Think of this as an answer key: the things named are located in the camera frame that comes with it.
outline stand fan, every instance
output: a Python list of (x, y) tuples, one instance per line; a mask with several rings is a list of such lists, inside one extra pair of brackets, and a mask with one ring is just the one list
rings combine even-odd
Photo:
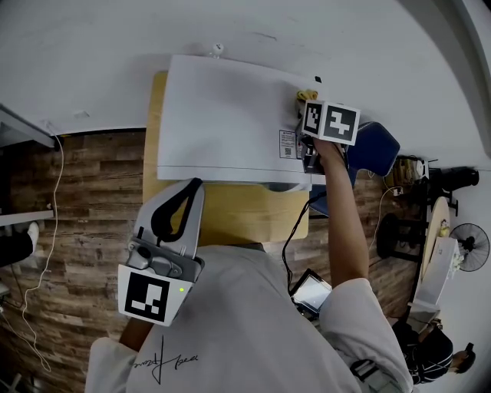
[(463, 262), (460, 270), (474, 272), (483, 267), (489, 256), (489, 239), (486, 232), (475, 224), (462, 224), (456, 227), (450, 237), (459, 242)]

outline person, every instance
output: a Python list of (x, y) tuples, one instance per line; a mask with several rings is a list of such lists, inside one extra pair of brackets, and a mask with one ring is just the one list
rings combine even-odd
[(13, 232), (12, 236), (0, 236), (2, 250), (0, 267), (22, 261), (30, 256), (36, 249), (38, 238), (39, 226), (35, 221), (29, 224), (27, 231)]
[(373, 362), (395, 391), (413, 382), (367, 280), (368, 248), (338, 147), (316, 140), (331, 216), (333, 290), (323, 333), (293, 305), (281, 266), (232, 246), (198, 249), (206, 267), (170, 327), (131, 319), (119, 342), (91, 346), (86, 393), (361, 392), (350, 368)]
[(453, 353), (453, 343), (443, 333), (439, 319), (434, 319), (419, 335), (402, 319), (393, 330), (415, 385), (433, 382), (447, 372), (463, 374), (476, 360), (472, 343), (464, 351)]

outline wooden floor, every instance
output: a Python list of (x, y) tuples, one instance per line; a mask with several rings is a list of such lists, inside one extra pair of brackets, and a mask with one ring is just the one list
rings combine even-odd
[[(141, 205), (143, 131), (67, 137), (64, 174), (57, 193), (59, 224), (55, 248), (41, 288), (28, 295), (26, 319), (38, 333), (37, 347), (49, 361), (46, 372), (28, 345), (0, 318), (0, 369), (21, 372), (29, 391), (83, 392), (91, 343), (101, 336), (119, 338), (126, 319), (117, 312), (117, 265), (127, 259), (127, 241)], [(60, 154), (34, 144), (5, 150), (13, 168), (8, 208), (43, 210), (52, 200)], [(377, 225), (383, 187), (361, 173), (355, 196), (368, 243)], [(408, 209), (387, 195), (382, 214)], [(38, 284), (51, 248), (54, 221), (41, 226), (33, 256), (0, 269), (11, 288), (5, 317), (29, 342), (33, 335), (21, 319), (22, 292)], [(287, 258), (295, 280), (310, 267), (326, 280), (328, 220), (311, 220), (306, 239), (294, 240)], [(283, 243), (265, 244), (278, 263)], [(410, 295), (416, 266), (399, 259), (380, 261), (371, 250), (370, 279), (386, 315), (401, 315)]]

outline white wall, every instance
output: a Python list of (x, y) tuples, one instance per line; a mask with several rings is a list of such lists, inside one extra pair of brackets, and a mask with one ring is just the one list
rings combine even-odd
[[(420, 3), (447, 53), (461, 54)], [(153, 74), (216, 41), (228, 58), (320, 75), (332, 100), (382, 122), (407, 153), (491, 167), (470, 109), (476, 82), (462, 86), (396, 0), (3, 0), (0, 101), (63, 132), (143, 127)]]
[[(491, 236), (491, 172), (480, 171), (479, 184), (455, 192), (459, 216), (452, 217), (452, 227), (461, 223), (479, 225)], [(476, 363), (463, 375), (448, 374), (429, 385), (418, 387), (421, 393), (481, 392), (482, 383), (491, 372), (491, 261), (476, 272), (457, 272), (447, 281), (440, 298), (441, 319), (445, 334), (455, 351), (472, 342)]]

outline shoe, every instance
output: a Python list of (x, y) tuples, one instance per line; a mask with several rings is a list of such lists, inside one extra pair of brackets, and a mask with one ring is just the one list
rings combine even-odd
[(38, 244), (39, 239), (39, 226), (38, 223), (33, 221), (31, 225), (29, 225), (28, 235), (32, 241), (32, 253), (36, 250), (36, 244)]

